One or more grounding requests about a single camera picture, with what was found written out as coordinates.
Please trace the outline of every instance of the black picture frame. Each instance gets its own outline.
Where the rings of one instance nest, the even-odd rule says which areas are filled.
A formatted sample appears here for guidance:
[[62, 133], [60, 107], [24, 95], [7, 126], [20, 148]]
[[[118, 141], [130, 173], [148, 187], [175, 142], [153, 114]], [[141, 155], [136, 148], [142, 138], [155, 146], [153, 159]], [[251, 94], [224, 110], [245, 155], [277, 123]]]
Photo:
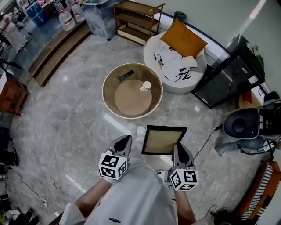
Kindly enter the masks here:
[[182, 134], [180, 135], [179, 139], [176, 142], [176, 143], [180, 143], [180, 141], [183, 139], [185, 133], [187, 132], [187, 128], [186, 127], [169, 127], [169, 126], [147, 125], [146, 134], [145, 134], [145, 138], [144, 138], [144, 144], [142, 146], [141, 154], [142, 155], [171, 155], [172, 151], [171, 151], [171, 153], [151, 153], [151, 152], [145, 152], [146, 143], [147, 143], [150, 131], [167, 131], [167, 132], [169, 132], [169, 131], [171, 131], [171, 132], [177, 131], [177, 132], [182, 132]]

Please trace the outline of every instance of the wall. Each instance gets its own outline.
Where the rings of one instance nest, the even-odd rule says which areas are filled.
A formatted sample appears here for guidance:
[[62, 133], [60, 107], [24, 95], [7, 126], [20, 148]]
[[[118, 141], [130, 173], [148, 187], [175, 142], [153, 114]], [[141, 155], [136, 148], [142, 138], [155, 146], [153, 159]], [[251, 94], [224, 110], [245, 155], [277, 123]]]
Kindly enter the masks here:
[[164, 12], [181, 11], [187, 22], [226, 45], [247, 20], [259, 0], [135, 0], [151, 6], [166, 3]]
[[242, 35], [259, 46], [266, 82], [281, 95], [281, 6], [277, 0], [267, 0]]

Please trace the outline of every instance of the marble floor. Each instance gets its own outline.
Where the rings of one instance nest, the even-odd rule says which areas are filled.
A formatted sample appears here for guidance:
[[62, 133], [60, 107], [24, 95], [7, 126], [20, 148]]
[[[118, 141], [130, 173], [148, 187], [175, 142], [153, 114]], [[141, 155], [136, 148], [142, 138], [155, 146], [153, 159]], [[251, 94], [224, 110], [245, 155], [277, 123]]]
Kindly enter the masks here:
[[[43, 224], [51, 222], [68, 202], [85, 193], [99, 179], [97, 163], [108, 143], [124, 134], [136, 138], [139, 125], [187, 127], [182, 143], [195, 155], [212, 130], [221, 123], [223, 107], [208, 109], [191, 93], [164, 92], [159, 107], [139, 120], [124, 120], [110, 113], [101, 96], [102, 83], [116, 66], [141, 62], [142, 47], [115, 36], [105, 41], [86, 39], [61, 65], [49, 85], [41, 88], [34, 79], [30, 95], [11, 125], [20, 165], [9, 171], [8, 187], [14, 205], [32, 207]], [[259, 165], [259, 156], [239, 153], [220, 157], [213, 146], [219, 132], [195, 160], [199, 185], [188, 192], [197, 219], [213, 204], [235, 208]], [[167, 167], [158, 156], [146, 157], [154, 169]]]

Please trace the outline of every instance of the white cup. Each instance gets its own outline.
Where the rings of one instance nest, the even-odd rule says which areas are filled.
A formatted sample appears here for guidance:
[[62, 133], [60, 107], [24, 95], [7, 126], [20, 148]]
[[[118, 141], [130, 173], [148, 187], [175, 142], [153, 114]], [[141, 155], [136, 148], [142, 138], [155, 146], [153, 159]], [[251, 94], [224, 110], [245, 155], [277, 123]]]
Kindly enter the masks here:
[[141, 91], [148, 91], [151, 88], [151, 83], [149, 81], [145, 81], [140, 88]]

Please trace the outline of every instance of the orange pillow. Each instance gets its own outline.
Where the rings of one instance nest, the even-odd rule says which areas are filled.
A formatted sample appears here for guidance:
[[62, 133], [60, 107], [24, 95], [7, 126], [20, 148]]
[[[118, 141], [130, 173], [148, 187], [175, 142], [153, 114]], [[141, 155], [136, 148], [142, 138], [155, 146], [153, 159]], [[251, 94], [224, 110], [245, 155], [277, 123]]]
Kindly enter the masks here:
[[178, 19], [174, 21], [167, 32], [161, 37], [174, 50], [182, 56], [192, 55], [195, 58], [198, 53], [208, 44], [201, 37], [189, 30], [184, 23]]

